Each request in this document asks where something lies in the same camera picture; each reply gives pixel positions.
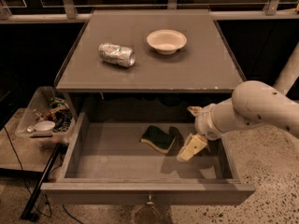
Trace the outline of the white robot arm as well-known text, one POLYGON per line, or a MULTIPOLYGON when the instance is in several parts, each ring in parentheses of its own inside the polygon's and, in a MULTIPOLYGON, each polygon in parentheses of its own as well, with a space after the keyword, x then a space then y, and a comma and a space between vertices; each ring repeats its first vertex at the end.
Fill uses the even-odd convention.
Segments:
POLYGON ((299 77, 299 44, 280 72, 274 85, 261 81, 245 81, 237 85, 232 97, 205 107, 190 106, 194 115, 195 134, 189 134, 177 155, 179 161, 188 161, 209 140, 217 140, 226 133, 252 129, 264 124, 280 128, 299 137, 299 104, 287 97, 299 77))

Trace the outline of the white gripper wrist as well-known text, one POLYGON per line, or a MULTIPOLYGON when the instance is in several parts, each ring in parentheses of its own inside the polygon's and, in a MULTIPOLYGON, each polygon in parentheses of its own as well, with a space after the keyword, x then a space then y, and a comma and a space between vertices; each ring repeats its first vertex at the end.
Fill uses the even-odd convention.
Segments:
POLYGON ((212 120, 212 110, 214 106, 215 104, 205 107, 187 107, 187 110, 195 117, 194 126, 199 134, 190 133, 187 136, 183 147, 177 155, 178 161, 190 160, 206 147, 207 140, 217 140, 221 138, 222 132, 215 126, 212 120))

